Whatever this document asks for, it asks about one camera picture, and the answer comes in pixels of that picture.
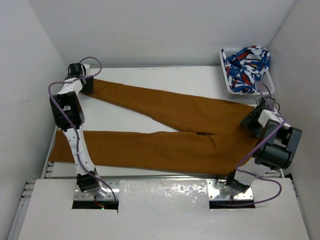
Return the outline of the brown trousers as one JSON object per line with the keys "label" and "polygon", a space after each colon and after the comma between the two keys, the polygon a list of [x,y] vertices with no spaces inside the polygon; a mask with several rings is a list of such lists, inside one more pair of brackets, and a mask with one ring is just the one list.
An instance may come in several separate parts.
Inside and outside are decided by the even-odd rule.
{"label": "brown trousers", "polygon": [[227,175],[256,144],[240,122],[253,107],[95,79],[91,98],[143,114],[170,128],[154,133],[85,131],[98,166]]}

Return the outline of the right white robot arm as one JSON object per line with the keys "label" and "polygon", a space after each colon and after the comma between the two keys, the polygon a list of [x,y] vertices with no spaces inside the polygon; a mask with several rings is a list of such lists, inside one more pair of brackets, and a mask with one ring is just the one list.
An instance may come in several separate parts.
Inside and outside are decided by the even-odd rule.
{"label": "right white robot arm", "polygon": [[293,162],[302,130],[287,123],[275,109],[276,100],[261,97],[257,106],[240,122],[257,142],[253,150],[227,176],[219,188],[220,196],[234,199],[245,194],[252,183],[268,171],[287,169]]}

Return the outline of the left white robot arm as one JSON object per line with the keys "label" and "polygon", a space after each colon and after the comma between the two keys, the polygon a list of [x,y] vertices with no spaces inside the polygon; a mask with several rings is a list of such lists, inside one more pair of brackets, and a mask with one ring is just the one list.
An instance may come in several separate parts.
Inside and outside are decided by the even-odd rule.
{"label": "left white robot arm", "polygon": [[63,81],[48,86],[49,102],[56,126],[62,130],[76,166],[76,184],[80,191],[94,200],[102,200],[110,186],[100,178],[97,168],[89,155],[84,137],[85,116],[78,98],[79,93],[92,93],[94,77],[90,66],[80,62],[67,67]]}

